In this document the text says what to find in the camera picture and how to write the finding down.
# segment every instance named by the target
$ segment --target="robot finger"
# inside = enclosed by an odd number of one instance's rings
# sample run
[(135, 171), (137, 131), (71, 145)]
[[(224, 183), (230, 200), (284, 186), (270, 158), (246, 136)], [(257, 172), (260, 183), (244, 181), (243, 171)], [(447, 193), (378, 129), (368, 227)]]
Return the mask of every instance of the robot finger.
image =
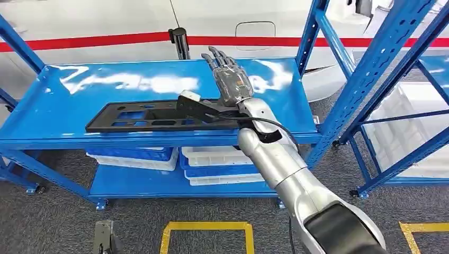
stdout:
[(236, 60), (232, 57), (226, 57), (226, 62), (229, 62), (229, 65), (238, 65)]
[(204, 58), (206, 60), (206, 62), (208, 62), (209, 67), (211, 68), (211, 70), (214, 70), (217, 66), (217, 64), (215, 63), (215, 61), (210, 57), (209, 54), (203, 53), (201, 54), (201, 57)]
[(225, 61), (225, 64), (227, 65), (232, 65), (232, 62), (229, 61), (229, 57), (226, 56), (226, 54), (223, 51), (218, 51), (218, 53), (220, 53), (221, 57), (223, 58), (223, 60)]
[(212, 52), (215, 57), (215, 61), (217, 61), (218, 67), (225, 65), (223, 57), (220, 55), (218, 50), (215, 47), (209, 46), (209, 50)]

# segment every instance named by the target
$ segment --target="plastic bin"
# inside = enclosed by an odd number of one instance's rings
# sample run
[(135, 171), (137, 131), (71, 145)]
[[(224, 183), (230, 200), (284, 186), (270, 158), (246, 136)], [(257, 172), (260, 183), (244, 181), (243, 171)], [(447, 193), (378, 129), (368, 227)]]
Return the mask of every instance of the plastic bin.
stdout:
[[(409, 115), (449, 107), (429, 82), (399, 82), (367, 120)], [(382, 171), (447, 127), (449, 115), (373, 123), (364, 126)], [(446, 145), (400, 173), (400, 177), (448, 178)]]
[(253, 162), (234, 147), (182, 147), (181, 153), (193, 167), (248, 165)]
[(88, 148), (86, 152), (95, 156), (111, 156), (143, 160), (169, 161), (173, 147), (146, 148)]
[(192, 186), (263, 182), (254, 165), (222, 165), (192, 167), (188, 158), (179, 155), (179, 165)]
[(102, 155), (86, 153), (88, 156), (97, 160), (98, 164), (146, 168), (155, 170), (173, 171), (178, 160), (178, 148), (137, 148), (137, 149), (86, 149), (86, 151), (99, 151)]

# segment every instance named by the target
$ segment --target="black post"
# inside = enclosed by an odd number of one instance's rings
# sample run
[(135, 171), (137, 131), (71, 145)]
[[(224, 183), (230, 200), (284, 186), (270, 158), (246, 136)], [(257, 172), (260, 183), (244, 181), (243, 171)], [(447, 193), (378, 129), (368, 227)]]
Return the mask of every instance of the black post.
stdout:
[(187, 43), (187, 32), (184, 28), (169, 29), (170, 40), (176, 46), (180, 60), (190, 59)]

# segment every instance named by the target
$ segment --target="shelf caster wheel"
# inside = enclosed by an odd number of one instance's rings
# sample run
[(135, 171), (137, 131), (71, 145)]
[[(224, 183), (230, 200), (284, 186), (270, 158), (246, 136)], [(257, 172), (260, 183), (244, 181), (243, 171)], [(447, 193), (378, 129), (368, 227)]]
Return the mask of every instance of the shelf caster wheel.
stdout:
[(280, 198), (277, 198), (277, 208), (279, 209), (285, 209), (284, 202)]
[(359, 197), (359, 195), (358, 195), (358, 190), (356, 190), (356, 189), (350, 190), (350, 191), (349, 191), (349, 195), (350, 195), (351, 197)]
[(47, 188), (46, 188), (45, 186), (39, 185), (39, 186), (36, 188), (35, 193), (37, 193), (37, 194), (42, 194), (42, 193), (44, 193), (46, 190), (47, 190)]
[(333, 147), (339, 147), (339, 146), (341, 146), (342, 144), (340, 143), (340, 141), (338, 141), (338, 140), (334, 140), (334, 141), (332, 141), (332, 146)]
[(97, 211), (103, 211), (106, 208), (109, 208), (110, 205), (111, 204), (109, 203), (109, 200), (107, 200), (107, 199), (104, 200), (104, 201), (100, 201), (100, 202), (97, 203), (96, 210)]

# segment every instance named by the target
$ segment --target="hole in tray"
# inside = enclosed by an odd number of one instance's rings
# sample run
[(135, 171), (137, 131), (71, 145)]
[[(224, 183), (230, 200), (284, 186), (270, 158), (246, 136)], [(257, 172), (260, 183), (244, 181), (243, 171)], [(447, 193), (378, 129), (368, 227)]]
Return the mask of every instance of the hole in tray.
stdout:
[(181, 122), (181, 125), (189, 125), (189, 124), (194, 124), (194, 123), (195, 123), (195, 121), (193, 119), (184, 119)]
[(143, 111), (130, 111), (120, 113), (118, 119), (141, 119), (143, 117)]
[(134, 126), (146, 126), (147, 122), (146, 121), (137, 121)]
[(153, 121), (151, 125), (175, 125), (175, 120), (157, 120)]
[(125, 125), (127, 125), (128, 123), (127, 122), (114, 122), (113, 124), (112, 124), (112, 126), (125, 126)]

